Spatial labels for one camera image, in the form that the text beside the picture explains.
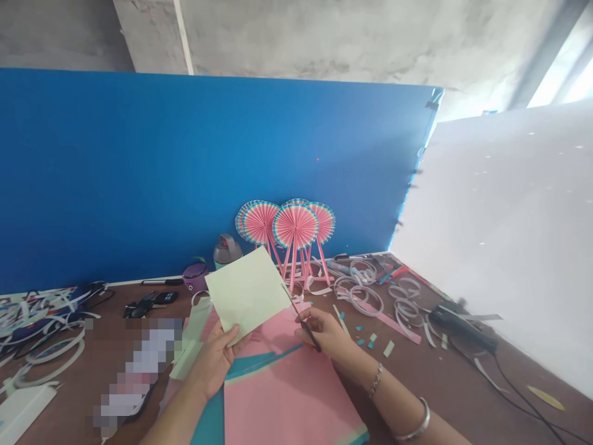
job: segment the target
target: cable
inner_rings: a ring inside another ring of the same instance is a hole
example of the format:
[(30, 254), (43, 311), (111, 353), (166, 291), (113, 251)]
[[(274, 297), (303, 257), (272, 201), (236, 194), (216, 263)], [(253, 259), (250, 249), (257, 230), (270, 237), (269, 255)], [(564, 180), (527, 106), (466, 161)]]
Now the cable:
[[(461, 355), (463, 358), (465, 358), (465, 359), (466, 359), (466, 360), (469, 362), (469, 364), (470, 364), (472, 367), (474, 367), (474, 368), (477, 368), (476, 364), (475, 364), (475, 363), (474, 363), (474, 362), (471, 360), (471, 358), (469, 358), (469, 357), (468, 357), (468, 355), (467, 355), (465, 352), (463, 352), (461, 349), (459, 349), (459, 348), (457, 347), (457, 345), (455, 344), (455, 341), (453, 340), (454, 338), (455, 338), (455, 337), (449, 337), (449, 338), (448, 338), (448, 342), (449, 342), (449, 344), (450, 344), (451, 346), (453, 346), (453, 348), (454, 348), (454, 349), (455, 349), (455, 350), (456, 350), (456, 351), (457, 351), (457, 352), (458, 352), (458, 353), (459, 353), (459, 354), (460, 354), (460, 355)], [(509, 398), (508, 398), (506, 395), (504, 395), (504, 393), (503, 393), (503, 392), (500, 392), (500, 391), (499, 391), (497, 388), (495, 388), (495, 387), (494, 387), (494, 386), (493, 386), (493, 385), (492, 385), (490, 382), (488, 382), (488, 383), (489, 383), (489, 384), (490, 384), (490, 385), (491, 385), (491, 386), (492, 386), (494, 389), (496, 389), (496, 393), (497, 393), (497, 394), (499, 394), (499, 395), (500, 395), (500, 397), (502, 397), (503, 399), (505, 399), (505, 400), (506, 400), (507, 402), (509, 402), (509, 403), (510, 403), (512, 406), (514, 406), (515, 408), (517, 408), (517, 409), (518, 409), (518, 410), (520, 410), (520, 411), (523, 411), (525, 414), (527, 414), (527, 415), (530, 415), (531, 417), (533, 417), (533, 418), (535, 418), (535, 419), (537, 419), (537, 420), (540, 420), (540, 421), (542, 420), (542, 419), (541, 419), (540, 417), (538, 417), (537, 415), (535, 415), (535, 414), (533, 414), (533, 413), (531, 413), (531, 412), (527, 411), (526, 409), (523, 409), (523, 408), (521, 408), (519, 405), (517, 405), (515, 402), (513, 402), (511, 399), (509, 399)], [(578, 436), (578, 435), (574, 434), (574, 433), (573, 433), (573, 432), (571, 432), (571, 431), (568, 431), (568, 430), (566, 430), (565, 428), (562, 428), (562, 427), (561, 427), (561, 426), (559, 426), (559, 425), (556, 425), (555, 423), (552, 423), (552, 422), (548, 422), (548, 423), (549, 423), (550, 425), (552, 425), (554, 428), (558, 428), (560, 431), (563, 431), (563, 432), (565, 432), (566, 434), (570, 434), (572, 437), (574, 437), (574, 438), (576, 438), (576, 439), (579, 439), (580, 441), (582, 441), (583, 443), (586, 443), (587, 445), (593, 445), (593, 443), (591, 443), (591, 442), (589, 442), (589, 441), (587, 441), (587, 440), (583, 439), (582, 437), (580, 437), (580, 436)]]
[(520, 392), (519, 392), (519, 391), (518, 391), (518, 390), (515, 388), (515, 385), (513, 385), (513, 384), (512, 384), (512, 383), (509, 381), (509, 379), (507, 378), (507, 376), (506, 376), (506, 375), (504, 374), (504, 372), (502, 371), (502, 368), (500, 367), (500, 364), (499, 364), (499, 362), (498, 362), (498, 357), (496, 356), (496, 354), (492, 354), (492, 356), (494, 357), (494, 361), (496, 362), (496, 366), (497, 366), (498, 370), (500, 371), (500, 374), (503, 376), (503, 378), (504, 378), (504, 379), (505, 379), (505, 381), (506, 381), (506, 382), (509, 384), (509, 386), (510, 386), (511, 388), (513, 388), (514, 392), (516, 392), (517, 394), (519, 394), (520, 398), (522, 398), (522, 399), (525, 401), (525, 403), (527, 403), (527, 405), (529, 405), (529, 407), (530, 407), (531, 409), (533, 409), (533, 411), (534, 411), (534, 412), (535, 412), (535, 413), (536, 413), (536, 414), (539, 416), (539, 418), (542, 420), (542, 422), (544, 422), (544, 423), (545, 423), (545, 425), (546, 425), (548, 428), (550, 428), (550, 431), (554, 433), (554, 436), (556, 436), (556, 438), (557, 438), (557, 439), (560, 441), (560, 443), (562, 443), (562, 445), (566, 445), (566, 442), (564, 442), (564, 439), (562, 439), (562, 438), (560, 437), (560, 435), (559, 435), (559, 434), (556, 432), (556, 430), (554, 430), (554, 429), (552, 428), (552, 426), (550, 425), (550, 422), (548, 422), (548, 421), (545, 419), (545, 417), (544, 417), (544, 416), (543, 416), (543, 415), (542, 415), (542, 414), (541, 414), (541, 413), (540, 413), (540, 412), (537, 410), (537, 408), (535, 408), (535, 407), (534, 407), (534, 406), (531, 404), (531, 402), (529, 402), (529, 401), (527, 400), (527, 397), (524, 397), (524, 396), (522, 395), (522, 393), (520, 393)]

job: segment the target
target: white paper strip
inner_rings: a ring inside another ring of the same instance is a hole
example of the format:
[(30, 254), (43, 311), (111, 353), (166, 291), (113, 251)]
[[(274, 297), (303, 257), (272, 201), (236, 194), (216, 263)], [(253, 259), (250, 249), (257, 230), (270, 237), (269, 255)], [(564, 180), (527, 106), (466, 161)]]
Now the white paper strip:
[(383, 355), (385, 355), (386, 357), (389, 357), (389, 355), (391, 354), (391, 351), (393, 350), (393, 347), (394, 346), (395, 345), (393, 344), (393, 342), (391, 340), (389, 340), (389, 343), (387, 344), (387, 347), (383, 351)]

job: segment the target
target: blue backdrop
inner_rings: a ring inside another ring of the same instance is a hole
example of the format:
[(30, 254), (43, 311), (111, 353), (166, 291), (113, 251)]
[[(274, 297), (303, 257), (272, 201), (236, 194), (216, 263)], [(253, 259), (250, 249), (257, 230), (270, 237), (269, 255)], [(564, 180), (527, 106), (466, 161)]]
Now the blue backdrop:
[(329, 205), (327, 255), (387, 250), (433, 92), (1, 69), (0, 294), (180, 274), (252, 199)]

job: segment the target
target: black device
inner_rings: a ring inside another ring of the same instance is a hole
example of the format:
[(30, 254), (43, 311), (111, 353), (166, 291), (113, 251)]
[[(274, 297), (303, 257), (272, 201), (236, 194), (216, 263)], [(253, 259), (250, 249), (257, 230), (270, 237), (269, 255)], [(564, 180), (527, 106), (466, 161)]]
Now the black device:
[(458, 309), (459, 305), (457, 303), (444, 301), (432, 310), (429, 317), (431, 321), (434, 321), (443, 328), (449, 329), (452, 334), (464, 337), (494, 355), (498, 347), (498, 342), (486, 336), (466, 320), (460, 318), (457, 313)]
[(178, 296), (179, 292), (161, 292), (153, 301), (154, 304), (171, 304), (177, 300)]

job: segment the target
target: silver bangle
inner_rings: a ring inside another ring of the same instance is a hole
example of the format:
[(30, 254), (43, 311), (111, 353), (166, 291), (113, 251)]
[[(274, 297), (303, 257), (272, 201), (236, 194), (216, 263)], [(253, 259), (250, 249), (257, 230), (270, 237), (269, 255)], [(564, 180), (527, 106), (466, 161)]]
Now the silver bangle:
[(374, 382), (372, 382), (371, 389), (369, 390), (370, 399), (372, 399), (372, 397), (375, 395), (375, 392), (377, 391), (377, 387), (379, 386), (379, 382), (381, 381), (381, 374), (383, 374), (383, 365), (379, 363), (379, 372), (377, 373)]
[(424, 405), (424, 420), (422, 424), (418, 427), (416, 431), (406, 436), (396, 436), (398, 442), (412, 442), (415, 439), (418, 439), (422, 434), (428, 429), (428, 423), (431, 420), (431, 410), (428, 408), (428, 403), (422, 397), (420, 397), (420, 401), (422, 405)]

